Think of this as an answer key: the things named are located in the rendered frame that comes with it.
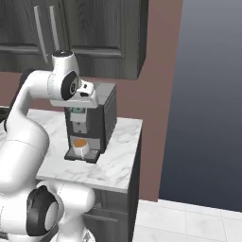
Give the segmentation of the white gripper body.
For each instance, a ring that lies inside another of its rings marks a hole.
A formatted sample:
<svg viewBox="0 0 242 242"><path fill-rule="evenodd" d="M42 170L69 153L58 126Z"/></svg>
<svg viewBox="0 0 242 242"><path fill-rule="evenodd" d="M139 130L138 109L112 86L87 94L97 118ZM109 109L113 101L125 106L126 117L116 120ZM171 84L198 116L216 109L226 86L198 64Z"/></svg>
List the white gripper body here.
<svg viewBox="0 0 242 242"><path fill-rule="evenodd" d="M80 92L76 92L69 100L51 100L55 107L78 107L95 109L98 106L96 91L93 91L90 97L81 97Z"/></svg>

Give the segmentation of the black coffee machine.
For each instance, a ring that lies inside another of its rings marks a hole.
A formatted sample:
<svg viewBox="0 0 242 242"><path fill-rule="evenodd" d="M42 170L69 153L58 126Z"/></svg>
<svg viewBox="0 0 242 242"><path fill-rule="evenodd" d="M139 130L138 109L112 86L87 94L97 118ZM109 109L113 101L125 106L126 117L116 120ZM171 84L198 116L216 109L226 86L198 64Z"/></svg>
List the black coffee machine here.
<svg viewBox="0 0 242 242"><path fill-rule="evenodd" d="M117 122L116 85L113 83L96 82L95 91L98 106L91 108L68 107L64 109L69 149L65 160L80 160L95 164L110 142ZM73 143L76 139L87 140L90 151L81 158L75 154Z"/></svg>

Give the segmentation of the white mug of coffee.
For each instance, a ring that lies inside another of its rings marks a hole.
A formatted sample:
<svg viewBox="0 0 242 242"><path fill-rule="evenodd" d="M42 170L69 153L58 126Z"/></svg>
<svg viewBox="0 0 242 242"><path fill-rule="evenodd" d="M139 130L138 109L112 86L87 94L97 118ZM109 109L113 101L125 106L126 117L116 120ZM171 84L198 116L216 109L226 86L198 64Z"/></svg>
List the white mug of coffee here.
<svg viewBox="0 0 242 242"><path fill-rule="evenodd" d="M77 156L84 158L84 156L90 151L90 146L86 139L78 138L73 142L73 150Z"/></svg>

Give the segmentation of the black hob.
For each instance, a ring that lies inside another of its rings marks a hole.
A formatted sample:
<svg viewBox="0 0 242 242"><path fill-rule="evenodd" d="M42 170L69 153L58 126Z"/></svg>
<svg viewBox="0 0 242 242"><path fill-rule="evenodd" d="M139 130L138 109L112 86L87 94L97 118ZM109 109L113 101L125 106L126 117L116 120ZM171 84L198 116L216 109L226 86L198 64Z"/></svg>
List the black hob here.
<svg viewBox="0 0 242 242"><path fill-rule="evenodd" d="M0 107L0 123L5 122L8 116L9 116L9 108Z"/></svg>

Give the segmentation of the dark grey drawer front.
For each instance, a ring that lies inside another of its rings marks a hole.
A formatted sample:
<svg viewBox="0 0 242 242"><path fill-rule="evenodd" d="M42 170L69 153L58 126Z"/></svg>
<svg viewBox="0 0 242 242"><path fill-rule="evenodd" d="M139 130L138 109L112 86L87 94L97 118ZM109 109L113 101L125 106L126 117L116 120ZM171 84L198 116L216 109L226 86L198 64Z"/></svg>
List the dark grey drawer front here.
<svg viewBox="0 0 242 242"><path fill-rule="evenodd" d="M115 218L129 215L128 195L125 193L95 190L95 205L91 213L96 216Z"/></svg>

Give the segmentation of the dark grey base cupboard door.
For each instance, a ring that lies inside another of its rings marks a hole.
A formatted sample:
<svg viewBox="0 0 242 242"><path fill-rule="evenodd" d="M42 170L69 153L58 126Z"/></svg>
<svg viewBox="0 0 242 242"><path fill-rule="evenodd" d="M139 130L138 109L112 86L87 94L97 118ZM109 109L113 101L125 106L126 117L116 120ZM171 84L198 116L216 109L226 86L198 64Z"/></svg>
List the dark grey base cupboard door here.
<svg viewBox="0 0 242 242"><path fill-rule="evenodd" d="M126 216L116 218L84 215L86 227L92 232L96 242L129 242Z"/></svg>

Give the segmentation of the dark grey wall cupboard door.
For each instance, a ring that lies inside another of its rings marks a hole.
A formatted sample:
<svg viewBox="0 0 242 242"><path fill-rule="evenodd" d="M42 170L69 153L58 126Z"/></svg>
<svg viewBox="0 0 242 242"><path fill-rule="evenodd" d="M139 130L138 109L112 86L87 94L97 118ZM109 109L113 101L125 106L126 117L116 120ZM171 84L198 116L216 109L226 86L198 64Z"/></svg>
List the dark grey wall cupboard door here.
<svg viewBox="0 0 242 242"><path fill-rule="evenodd" d="M48 63L40 48L34 6L40 7ZM28 68L51 70L52 53L45 0L0 0L0 72L22 73Z"/></svg>
<svg viewBox="0 0 242 242"><path fill-rule="evenodd" d="M55 6L60 50L89 78L139 78L147 53L148 0L46 0Z"/></svg>

